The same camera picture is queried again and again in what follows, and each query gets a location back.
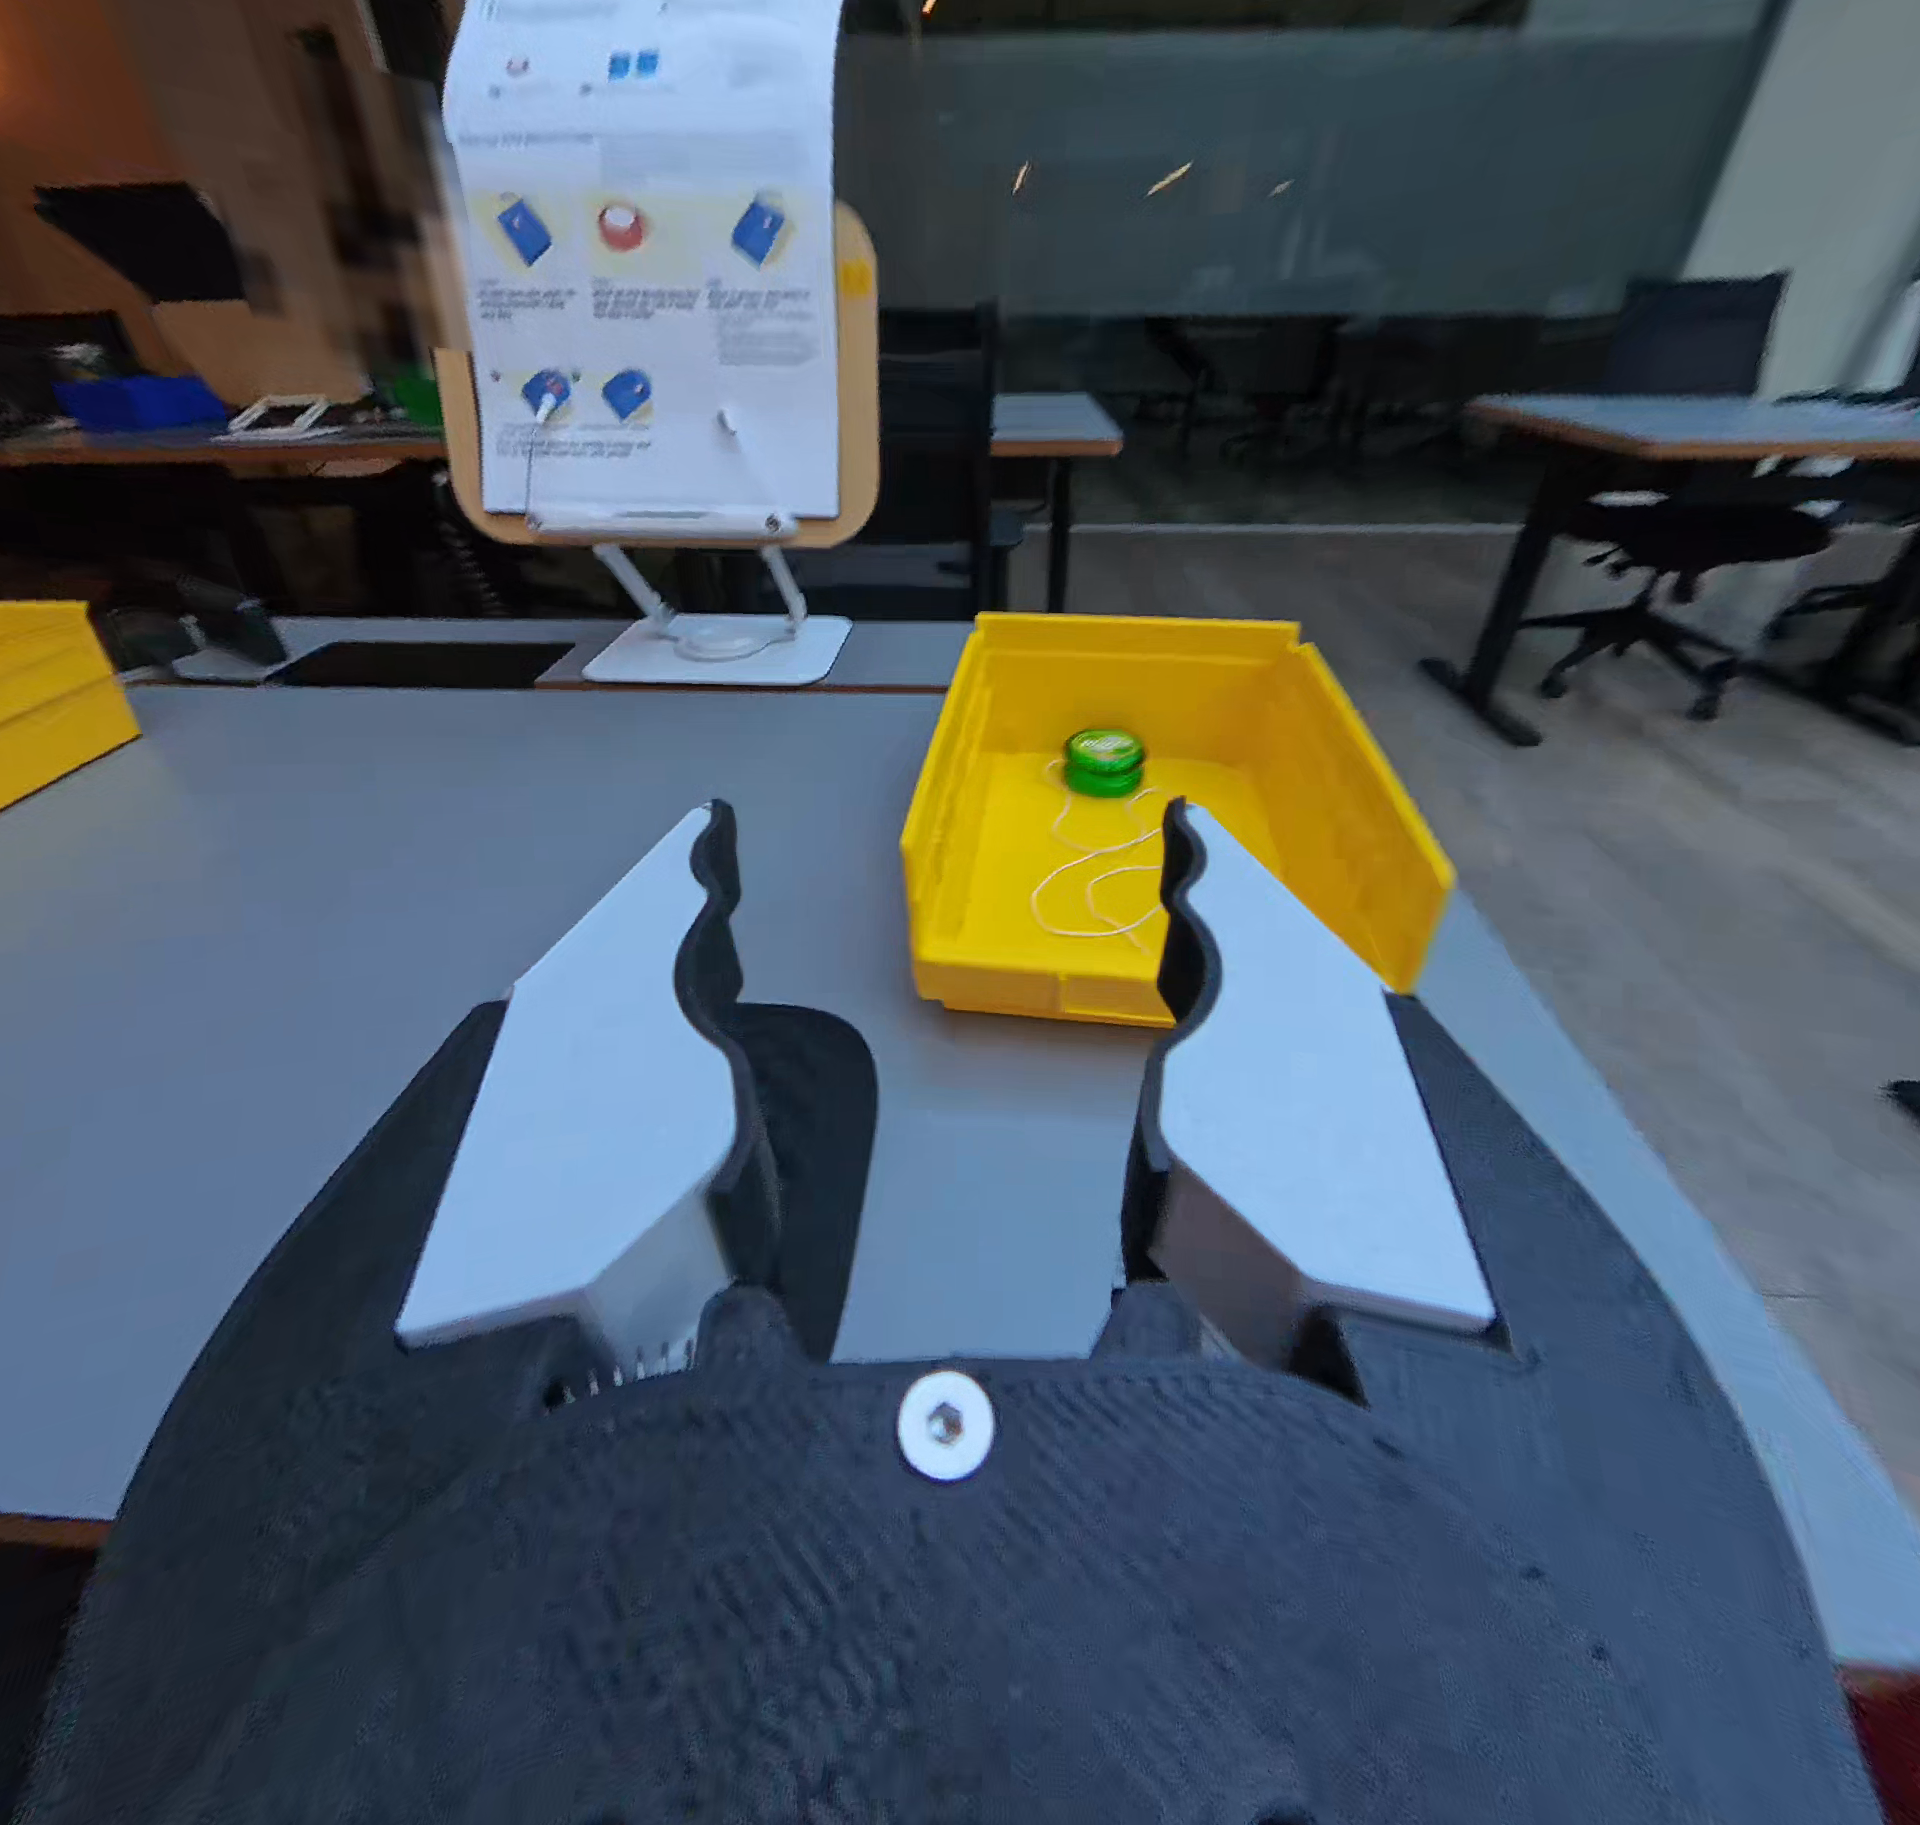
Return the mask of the printed instruction sheet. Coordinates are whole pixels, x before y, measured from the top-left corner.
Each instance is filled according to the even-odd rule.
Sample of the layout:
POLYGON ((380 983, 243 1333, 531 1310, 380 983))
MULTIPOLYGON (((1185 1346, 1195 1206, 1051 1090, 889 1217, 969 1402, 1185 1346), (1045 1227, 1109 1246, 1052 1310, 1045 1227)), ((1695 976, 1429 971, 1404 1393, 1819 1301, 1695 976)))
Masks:
POLYGON ((466 2, 442 124, 486 513, 838 516, 842 2, 466 2))

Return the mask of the wooden display board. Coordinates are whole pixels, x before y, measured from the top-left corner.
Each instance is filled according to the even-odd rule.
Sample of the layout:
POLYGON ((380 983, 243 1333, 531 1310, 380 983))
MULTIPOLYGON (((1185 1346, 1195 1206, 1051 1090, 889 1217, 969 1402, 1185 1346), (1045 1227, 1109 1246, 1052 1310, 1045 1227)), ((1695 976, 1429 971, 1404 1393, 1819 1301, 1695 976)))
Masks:
POLYGON ((715 532, 711 516, 669 514, 647 520, 619 520, 587 514, 584 526, 531 520, 526 514, 501 514, 483 500, 483 424, 468 350, 437 348, 435 377, 442 392, 442 435, 448 446, 448 482, 461 516, 486 541, 526 548, 587 548, 601 543, 674 547, 674 548, 758 548, 781 544, 787 550, 826 550, 851 543, 875 514, 880 459, 877 405, 877 296, 842 302, 838 299, 838 262, 871 258, 877 249, 869 227, 842 199, 834 203, 834 260, 838 310, 838 490, 840 508, 829 516, 802 516, 785 534, 769 534, 763 523, 755 532, 735 526, 715 532))

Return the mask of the white tablet stand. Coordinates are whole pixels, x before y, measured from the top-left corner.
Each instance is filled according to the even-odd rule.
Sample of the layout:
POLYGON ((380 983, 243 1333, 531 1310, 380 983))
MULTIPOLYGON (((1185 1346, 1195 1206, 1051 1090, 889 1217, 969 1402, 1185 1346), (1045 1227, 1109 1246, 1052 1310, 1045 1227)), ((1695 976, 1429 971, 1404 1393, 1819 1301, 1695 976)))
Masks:
POLYGON ((758 548, 781 594, 781 613, 682 613, 616 543, 591 548, 638 609, 638 620, 587 661, 587 686, 803 687, 823 684, 851 639, 854 621, 811 613, 781 544, 758 548))

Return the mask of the yellow plastic bin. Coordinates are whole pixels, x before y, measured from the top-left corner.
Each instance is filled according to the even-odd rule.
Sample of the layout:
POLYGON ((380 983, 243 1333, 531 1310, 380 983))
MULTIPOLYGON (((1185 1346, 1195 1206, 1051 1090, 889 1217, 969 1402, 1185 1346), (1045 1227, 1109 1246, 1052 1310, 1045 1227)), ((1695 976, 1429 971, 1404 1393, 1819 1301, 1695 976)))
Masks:
POLYGON ((3 809, 142 738, 81 603, 3 605, 3 809))
POLYGON ((986 613, 900 835, 918 994, 1169 1029, 1175 800, 1218 817, 1384 986, 1418 986, 1453 859, 1297 623, 986 613), (1060 753, 1086 727, 1146 744, 1135 800, 1070 800, 1060 753))

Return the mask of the grey desk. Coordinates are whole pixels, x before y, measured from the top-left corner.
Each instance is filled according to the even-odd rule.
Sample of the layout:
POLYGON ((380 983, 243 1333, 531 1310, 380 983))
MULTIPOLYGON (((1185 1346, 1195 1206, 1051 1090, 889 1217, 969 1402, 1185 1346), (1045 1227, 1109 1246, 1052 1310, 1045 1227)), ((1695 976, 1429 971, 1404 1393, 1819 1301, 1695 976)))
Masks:
POLYGON ((999 392, 991 461, 1005 478, 1043 471, 1043 611, 1067 613, 1079 467, 1124 459, 1125 432, 1090 392, 999 392))
MULTIPOLYGON (((1596 548, 1568 541, 1563 534, 1567 519, 1611 489, 1650 486, 1687 478, 1688 467, 1706 467, 1706 486, 1676 489, 1676 495, 1750 505, 1796 504, 1806 513, 1816 504, 1836 504, 1843 514, 1890 516, 1906 528, 1894 565, 1867 590, 1849 631, 1822 661, 1779 668, 1762 653, 1741 650, 1746 656, 1741 679, 1784 686, 1819 709, 1908 749, 1916 747, 1914 693, 1894 695, 1876 679, 1886 641, 1916 625, 1914 400, 1521 394, 1477 399, 1471 420, 1547 446, 1545 475, 1471 658, 1461 664, 1442 658, 1421 664, 1431 684, 1503 744, 1531 749, 1544 740, 1501 696, 1520 639, 1577 639, 1577 633, 1539 633, 1534 621, 1622 607, 1642 586, 1638 574, 1613 579, 1590 568, 1596 548)), ((1835 534, 1836 516, 1824 519, 1835 534)))
POLYGON ((95 435, 37 427, 3 444, 3 469, 218 467, 236 478, 371 478, 408 465, 444 467, 448 446, 428 427, 341 427, 264 439, 214 431, 95 435))

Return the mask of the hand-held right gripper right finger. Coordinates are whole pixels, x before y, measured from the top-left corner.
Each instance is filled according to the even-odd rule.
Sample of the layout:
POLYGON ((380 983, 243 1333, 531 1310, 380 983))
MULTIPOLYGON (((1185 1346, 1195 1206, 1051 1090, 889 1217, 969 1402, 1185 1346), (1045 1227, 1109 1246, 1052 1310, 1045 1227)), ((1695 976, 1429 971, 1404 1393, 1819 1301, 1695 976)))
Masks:
POLYGON ((1313 1319, 1487 1337, 1498 1307, 1397 999, 1211 812, 1164 818, 1157 991, 1120 1206, 1129 1283, 1170 1283, 1237 1358, 1313 1319))

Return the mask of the black office chair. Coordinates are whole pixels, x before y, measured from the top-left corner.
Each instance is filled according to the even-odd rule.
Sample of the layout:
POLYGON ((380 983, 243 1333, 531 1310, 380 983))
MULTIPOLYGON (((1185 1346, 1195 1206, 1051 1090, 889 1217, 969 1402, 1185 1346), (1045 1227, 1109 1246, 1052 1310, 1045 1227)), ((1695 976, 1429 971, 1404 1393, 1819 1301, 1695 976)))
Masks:
MULTIPOLYGON (((1741 396, 1757 392, 1777 310, 1790 277, 1714 277, 1628 284, 1596 389, 1613 396, 1741 396)), ((1741 650, 1684 621, 1668 621, 1661 603, 1688 607, 1710 574, 1810 560, 1833 543, 1833 526, 1796 504, 1741 504, 1679 498, 1709 485, 1706 467, 1650 486, 1621 486, 1583 502, 1563 526, 1589 560, 1613 579, 1638 574, 1630 603, 1560 613, 1539 633, 1577 633, 1545 670, 1539 695, 1558 700, 1575 670, 1599 656, 1646 647, 1693 686, 1688 718, 1718 718, 1725 693, 1743 677, 1741 650)))

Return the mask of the red plastic bin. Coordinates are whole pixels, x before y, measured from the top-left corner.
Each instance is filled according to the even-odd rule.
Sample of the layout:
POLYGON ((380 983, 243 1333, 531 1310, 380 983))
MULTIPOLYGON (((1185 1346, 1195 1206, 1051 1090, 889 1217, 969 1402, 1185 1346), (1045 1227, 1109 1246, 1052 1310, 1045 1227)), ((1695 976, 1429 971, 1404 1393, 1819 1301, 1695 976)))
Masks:
POLYGON ((1862 1764, 1889 1823, 1918 1823, 1918 1669, 1839 1669, 1862 1764))

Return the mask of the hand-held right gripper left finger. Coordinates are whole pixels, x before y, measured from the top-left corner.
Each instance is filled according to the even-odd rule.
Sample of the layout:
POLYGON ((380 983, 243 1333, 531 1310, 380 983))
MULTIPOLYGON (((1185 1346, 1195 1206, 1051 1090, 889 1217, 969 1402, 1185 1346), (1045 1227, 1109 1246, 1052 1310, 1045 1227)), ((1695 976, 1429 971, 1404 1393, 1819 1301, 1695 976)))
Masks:
POLYGON ((781 1169, 737 1027, 735 815, 695 805, 511 990, 397 1343, 576 1325, 616 1383, 680 1374, 774 1288, 781 1169))

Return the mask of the blue plastic bin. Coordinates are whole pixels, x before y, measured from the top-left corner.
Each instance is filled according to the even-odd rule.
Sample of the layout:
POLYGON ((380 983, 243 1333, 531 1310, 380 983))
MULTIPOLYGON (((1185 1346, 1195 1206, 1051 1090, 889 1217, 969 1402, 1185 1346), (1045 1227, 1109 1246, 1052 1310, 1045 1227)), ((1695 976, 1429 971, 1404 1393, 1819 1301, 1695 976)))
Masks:
POLYGON ((60 415, 98 438, 164 431, 225 431, 227 407, 199 375, 123 375, 60 380, 60 415))

